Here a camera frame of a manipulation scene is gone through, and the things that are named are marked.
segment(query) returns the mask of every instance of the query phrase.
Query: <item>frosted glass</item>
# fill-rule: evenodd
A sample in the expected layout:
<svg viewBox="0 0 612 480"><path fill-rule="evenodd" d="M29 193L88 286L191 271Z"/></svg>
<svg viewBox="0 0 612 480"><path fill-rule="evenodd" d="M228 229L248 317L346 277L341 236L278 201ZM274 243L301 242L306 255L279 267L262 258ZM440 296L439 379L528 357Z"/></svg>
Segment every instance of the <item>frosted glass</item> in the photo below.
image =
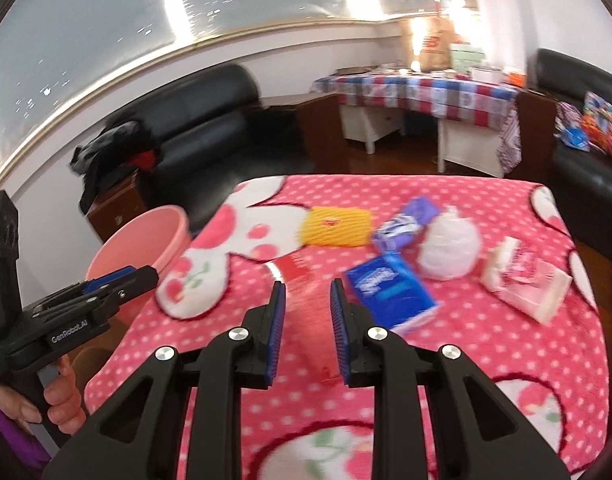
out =
<svg viewBox="0 0 612 480"><path fill-rule="evenodd" d="M270 23L433 8L432 0L17 0L0 24L0 166L57 107L157 49Z"/></svg>

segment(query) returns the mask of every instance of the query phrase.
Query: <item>pink trash bin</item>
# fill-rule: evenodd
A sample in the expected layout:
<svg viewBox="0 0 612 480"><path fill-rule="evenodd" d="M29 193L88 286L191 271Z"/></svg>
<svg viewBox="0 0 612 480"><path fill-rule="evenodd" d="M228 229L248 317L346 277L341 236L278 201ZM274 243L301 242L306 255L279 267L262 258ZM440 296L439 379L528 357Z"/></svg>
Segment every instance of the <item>pink trash bin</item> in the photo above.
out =
<svg viewBox="0 0 612 480"><path fill-rule="evenodd" d="M86 280L132 266L149 265L159 273L159 283L170 272L177 258L191 242L188 217L176 205L164 205L146 211L119 229L96 254ZM154 291L121 305L119 320L131 325Z"/></svg>

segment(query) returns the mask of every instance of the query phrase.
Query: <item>black leather sofa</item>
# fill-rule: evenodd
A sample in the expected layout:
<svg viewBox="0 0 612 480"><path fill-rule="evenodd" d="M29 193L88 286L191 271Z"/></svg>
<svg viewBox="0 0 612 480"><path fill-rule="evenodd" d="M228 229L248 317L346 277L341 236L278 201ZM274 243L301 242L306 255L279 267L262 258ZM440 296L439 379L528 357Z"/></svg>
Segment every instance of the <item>black leather sofa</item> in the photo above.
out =
<svg viewBox="0 0 612 480"><path fill-rule="evenodd" d="M157 88L117 110L106 126L126 120L139 120L161 143L156 169L141 184L148 205L180 205L193 234L240 182L316 169L295 117L264 109L255 80L237 64Z"/></svg>
<svg viewBox="0 0 612 480"><path fill-rule="evenodd" d="M612 104L612 75L559 52L537 53L538 90L582 109L592 91ZM573 237L612 262L612 158L554 143L548 187Z"/></svg>

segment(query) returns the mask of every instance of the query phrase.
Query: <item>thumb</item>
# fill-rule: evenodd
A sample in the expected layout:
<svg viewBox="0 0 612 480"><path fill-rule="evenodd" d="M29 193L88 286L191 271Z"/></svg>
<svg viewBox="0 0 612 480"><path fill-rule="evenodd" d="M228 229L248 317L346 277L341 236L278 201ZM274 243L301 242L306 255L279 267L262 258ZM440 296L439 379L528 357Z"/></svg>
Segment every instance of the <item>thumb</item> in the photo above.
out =
<svg viewBox="0 0 612 480"><path fill-rule="evenodd" d="M35 424L41 422L39 410L28 399L4 384L0 385L0 410L13 420L24 420Z"/></svg>

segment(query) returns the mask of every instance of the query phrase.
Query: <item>yellow sponge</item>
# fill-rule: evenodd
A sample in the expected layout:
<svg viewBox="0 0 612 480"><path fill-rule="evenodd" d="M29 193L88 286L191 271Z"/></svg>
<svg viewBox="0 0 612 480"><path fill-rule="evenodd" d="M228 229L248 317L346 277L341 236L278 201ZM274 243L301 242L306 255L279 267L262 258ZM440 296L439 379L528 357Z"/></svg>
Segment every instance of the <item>yellow sponge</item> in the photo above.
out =
<svg viewBox="0 0 612 480"><path fill-rule="evenodd" d="M301 226L306 245L359 247L371 238L372 216L355 207L314 207Z"/></svg>

